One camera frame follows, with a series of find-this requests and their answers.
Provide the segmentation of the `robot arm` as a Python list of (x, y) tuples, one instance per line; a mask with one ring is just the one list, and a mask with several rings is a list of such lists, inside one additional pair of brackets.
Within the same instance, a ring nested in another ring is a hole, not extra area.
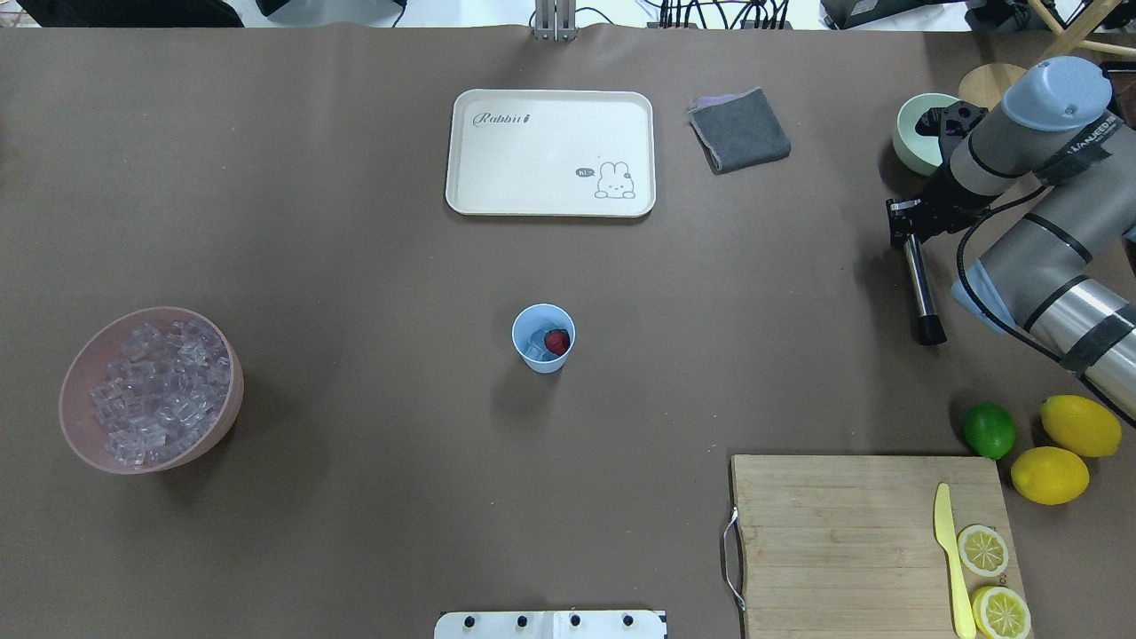
[(921, 247), (942, 233), (974, 234), (1005, 210), (999, 197), (1020, 179), (1038, 182), (1030, 210), (967, 264), (958, 243), (958, 302), (1091, 390), (1127, 423), (1135, 398), (1135, 312), (1086, 267), (1116, 239), (1133, 239), (1133, 128), (1111, 113), (1113, 89), (1079, 57), (1039, 61), (992, 109), (957, 100), (922, 110), (916, 131), (937, 138), (941, 165), (921, 193), (888, 200), (891, 243), (914, 290), (917, 340), (946, 335)]

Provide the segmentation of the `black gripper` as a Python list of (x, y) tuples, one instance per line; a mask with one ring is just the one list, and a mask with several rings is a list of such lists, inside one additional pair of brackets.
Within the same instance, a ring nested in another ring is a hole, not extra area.
[[(957, 233), (974, 225), (974, 219), (993, 202), (993, 196), (974, 193), (954, 177), (943, 163), (922, 186), (919, 198), (885, 202), (891, 246), (902, 249), (910, 238), (919, 244), (941, 233)], [(914, 219), (919, 216), (919, 224)]]

